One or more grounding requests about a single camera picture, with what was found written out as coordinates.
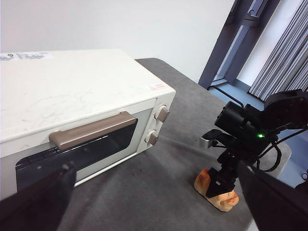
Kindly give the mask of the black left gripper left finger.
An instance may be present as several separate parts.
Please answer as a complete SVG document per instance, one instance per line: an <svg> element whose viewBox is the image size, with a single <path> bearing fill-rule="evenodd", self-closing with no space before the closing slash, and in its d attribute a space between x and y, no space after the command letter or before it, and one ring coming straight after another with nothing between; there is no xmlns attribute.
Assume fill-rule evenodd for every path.
<svg viewBox="0 0 308 231"><path fill-rule="evenodd" d="M0 201L2 231L56 231L77 179L73 162Z"/></svg>

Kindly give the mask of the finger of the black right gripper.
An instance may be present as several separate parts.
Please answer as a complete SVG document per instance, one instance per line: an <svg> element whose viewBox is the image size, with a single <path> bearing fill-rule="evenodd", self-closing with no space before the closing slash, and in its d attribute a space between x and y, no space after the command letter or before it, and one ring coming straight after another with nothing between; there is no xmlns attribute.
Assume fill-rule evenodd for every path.
<svg viewBox="0 0 308 231"><path fill-rule="evenodd" d="M206 191L206 197L212 198L224 193L231 192L235 187L236 176L228 170L221 169L217 171L210 168L208 171L210 184Z"/></svg>

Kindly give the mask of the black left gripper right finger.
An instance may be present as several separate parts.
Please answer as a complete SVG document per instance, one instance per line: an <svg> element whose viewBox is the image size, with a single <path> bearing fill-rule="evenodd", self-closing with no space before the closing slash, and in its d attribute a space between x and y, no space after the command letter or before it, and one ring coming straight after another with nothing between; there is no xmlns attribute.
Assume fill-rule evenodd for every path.
<svg viewBox="0 0 308 231"><path fill-rule="evenodd" d="M237 173L245 201L260 231L306 231L308 193L240 161Z"/></svg>

